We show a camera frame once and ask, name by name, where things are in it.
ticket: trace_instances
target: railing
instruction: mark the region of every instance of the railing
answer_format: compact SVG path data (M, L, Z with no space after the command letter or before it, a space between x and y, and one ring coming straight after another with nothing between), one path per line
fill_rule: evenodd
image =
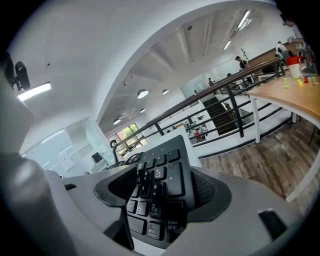
M275 69L275 72L274 73L268 73L267 75L269 75L267 78L264 78L264 79L260 79L259 78L259 81L254 81L254 82L247 82L246 79L247 79L247 76L265 68L265 67L268 67L268 66L273 66L274 69ZM143 132L144 130L152 127L152 126L155 126L157 131L156 132L153 132L147 136L142 136L141 138L139 138L135 143L139 143L141 140L144 140L150 136L153 136L157 133L159 133L161 136L164 135L164 131L167 130L168 128L174 126L175 124L180 124L181 122L187 120L187 119L190 119L191 117L194 117L195 115L198 115L199 113L201 112L204 112L214 106L216 106L217 104L221 104L221 103L224 103L225 101L227 100L230 100L231 102L231 105L232 105L232 108L231 109L228 109L226 111L224 111L223 113L219 113L215 116L211 116L211 118L207 119L207 120L204 120L204 121L201 121L199 123L196 123L190 127L187 127L186 128L186 131L191 131L191 130L194 130L195 128L197 127L200 127L202 125L205 125L206 123L208 122L211 122L217 118L221 118L223 115L228 115L228 114L232 114L233 116L233 120L227 122L227 123L224 123L220 126L216 126L215 128L213 129L210 129L210 130L206 130L202 133L198 133L198 134L195 134L194 136L190 136L189 139L192 140L192 139L195 139L195 138L198 138L198 137L202 137L202 136L205 136L209 133L212 133L212 132L215 132L217 130L219 130L220 132L223 131L223 130L226 130L228 128L229 125L232 125L234 124L236 126L236 129L232 130L232 131L229 131L228 133L225 133L225 134L222 134L220 135L219 137L215 137L213 139L209 139L209 140L206 140L206 141L203 141L203 142L197 142L196 144L193 145L193 147L199 147L201 145L204 145L204 144L207 144L207 143L211 143L211 142L214 142L214 141L217 141L217 140L220 140L220 139L223 139L225 137L228 137L230 135L233 135L233 134L236 134L236 133L239 133L240 137L242 138L244 136L244 130L249 128L249 127L252 127L254 125L254 123L249 123L249 124L245 124L244 125L244 122L243 122L243 119L253 115L253 112L250 112L246 115L243 115L243 116L240 116L240 113L239 113L239 108L242 108L243 106L247 105L250 103L250 100L248 99L248 101L240 104L240 105L237 105L237 102L235 100L235 96L239 96L239 95L245 95L246 96L246 92L253 89L254 87L257 87L257 86L260 86L261 84L264 84L264 83L267 83L269 82L271 79L275 78L275 77L280 77L281 75L284 75L285 74L285 71L282 67L282 64L281 64L281 60L279 58L276 58L274 60L270 60L270 61L265 61L263 63L260 63L258 65L255 65L255 66L252 66L252 67L249 67L249 68L246 68L234 75L230 75L228 76L227 78L223 79L223 80L220 80L219 82L215 83L212 87L190 97L190 98L187 98L186 100L180 102L179 104L177 104L176 106L172 107L171 109L167 110L166 112L164 112L163 114L159 115L158 117L156 117L155 119L153 119L152 121L148 122L145 126L143 126L142 128L140 128L138 131L134 132L133 134L131 134L130 136L128 136L126 139L120 141L118 144L116 144L114 147L113 147L113 156L114 156L114 160L116 163L118 163L118 157L117 157L117 153L116 153L116 149L119 145L121 144L124 144L126 143L127 140L131 139L132 137L136 136L137 134ZM257 77L259 77L259 75L252 75L250 76L250 78L252 80L254 79L257 79ZM196 111L195 113L193 114L190 114L189 116L186 116L178 121L175 121L174 123L170 124L170 125L167 125L163 128L160 127L159 123L161 121L163 121L164 119L170 117L170 116L173 116L175 113L177 113L178 111L180 110L183 110L185 109L186 107L190 106L191 104L194 104L195 102L201 100L202 98L204 98L205 96L208 96L208 95L211 95L211 94L222 94L222 95L227 95L227 97L225 97L224 99L222 100L219 100L213 104L210 104L208 106L206 106L205 108L199 110L199 111ZM270 103L267 103L263 106L261 106L258 111L270 106L271 104ZM263 121L264 119L272 116L273 114L275 114L276 112L278 112L279 110L281 109L280 108L277 108L276 110L274 110L273 112L269 113L268 115L262 117L260 119L260 121Z

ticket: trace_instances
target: ceiling light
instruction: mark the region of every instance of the ceiling light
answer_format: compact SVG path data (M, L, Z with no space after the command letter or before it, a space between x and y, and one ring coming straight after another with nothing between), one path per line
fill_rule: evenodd
M50 89L51 89L50 83L46 82L46 83L39 85L37 87L33 87L32 89L27 90L24 93L19 94L17 97L20 101L23 102L23 101L25 101L25 100L27 100L37 94L43 93L43 92L48 91Z
M224 50L227 49L227 47L229 46L230 43L231 43L231 40L229 40L229 41L226 43L226 45L225 45L225 47L224 47Z
M143 98L144 96L146 96L148 94L148 91L145 89L141 89L138 91L138 99Z
M245 12L245 14L244 14L243 17L242 17L242 20L240 21L240 23L239 23L239 25L238 25L238 29L241 28L242 24L245 22L245 20L246 20L246 18L248 17L249 13L250 13L249 10L247 10L247 11Z
M121 121L121 119L116 118L116 119L114 119L113 124L116 125L116 124L120 123L120 121Z

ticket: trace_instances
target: wooden floor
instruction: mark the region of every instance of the wooden floor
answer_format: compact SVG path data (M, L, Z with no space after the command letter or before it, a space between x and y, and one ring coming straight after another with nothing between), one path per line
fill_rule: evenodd
M259 144L254 142L228 153L200 159L200 162L204 168L263 183L286 198L302 181L319 151L318 134L308 145L314 127L302 118L291 129L289 124L285 124L262 138ZM319 190L320 171L291 204L306 214L318 197Z

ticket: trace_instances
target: white table leg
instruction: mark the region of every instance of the white table leg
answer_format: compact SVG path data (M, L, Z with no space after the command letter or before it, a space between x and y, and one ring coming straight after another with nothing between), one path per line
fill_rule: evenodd
M310 168L310 170L307 172L307 174L304 176L303 180L299 183L299 185L286 197L287 202L291 202L293 199L295 199L312 181L314 176L317 174L320 167L320 151L316 155L316 158Z
M260 122L259 122L257 102L256 102L256 99L251 98L251 96L250 96L250 101L251 101L251 106L253 111L254 125L255 125L255 132L256 132L255 142L260 143Z
M296 121L297 121L297 114L296 113L292 113L292 123L296 123Z

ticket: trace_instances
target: round ceiling lamp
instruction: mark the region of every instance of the round ceiling lamp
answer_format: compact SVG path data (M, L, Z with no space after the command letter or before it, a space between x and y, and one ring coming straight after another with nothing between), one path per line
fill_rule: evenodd
M120 123L120 121L121 121L121 119L116 118L113 120L113 124L116 125L116 124Z
M148 94L148 91L145 89L141 89L138 91L138 99L143 98L144 96L146 96Z

